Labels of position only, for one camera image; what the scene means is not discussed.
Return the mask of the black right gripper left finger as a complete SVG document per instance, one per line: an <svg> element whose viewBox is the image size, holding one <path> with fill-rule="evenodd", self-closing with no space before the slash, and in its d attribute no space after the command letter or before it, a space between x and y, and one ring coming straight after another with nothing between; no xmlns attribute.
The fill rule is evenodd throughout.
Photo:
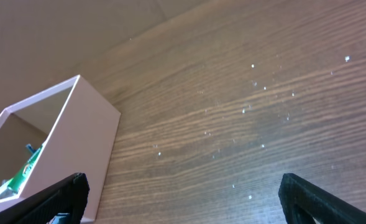
<svg viewBox="0 0 366 224"><path fill-rule="evenodd" d="M88 203L84 173L72 174L0 212L0 224L79 224Z"/></svg>

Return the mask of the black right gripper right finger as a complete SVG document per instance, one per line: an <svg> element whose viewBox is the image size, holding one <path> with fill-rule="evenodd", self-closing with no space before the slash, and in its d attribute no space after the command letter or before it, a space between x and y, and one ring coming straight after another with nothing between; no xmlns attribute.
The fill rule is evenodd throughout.
<svg viewBox="0 0 366 224"><path fill-rule="evenodd" d="M278 190L288 224L366 223L366 213L293 173L283 174Z"/></svg>

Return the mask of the green white small packet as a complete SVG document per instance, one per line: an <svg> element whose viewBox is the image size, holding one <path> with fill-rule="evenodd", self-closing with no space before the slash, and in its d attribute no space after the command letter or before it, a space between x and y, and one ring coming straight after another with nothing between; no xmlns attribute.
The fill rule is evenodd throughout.
<svg viewBox="0 0 366 224"><path fill-rule="evenodd" d="M17 174L10 180L7 188L11 190L14 194L18 194L22 184L26 181L28 175L30 174L36 160L42 150L43 146L36 149L27 162L20 168Z"/></svg>

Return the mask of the blue disposable razor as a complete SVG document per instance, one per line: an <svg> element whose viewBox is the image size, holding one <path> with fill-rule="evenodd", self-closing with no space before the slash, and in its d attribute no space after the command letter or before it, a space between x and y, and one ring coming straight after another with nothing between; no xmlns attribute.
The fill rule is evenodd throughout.
<svg viewBox="0 0 366 224"><path fill-rule="evenodd" d="M25 147L29 150L29 152L30 152L31 154L34 154L34 153L37 151L36 149L34 149L34 148L32 147L32 145L31 145L31 144L27 144Z"/></svg>

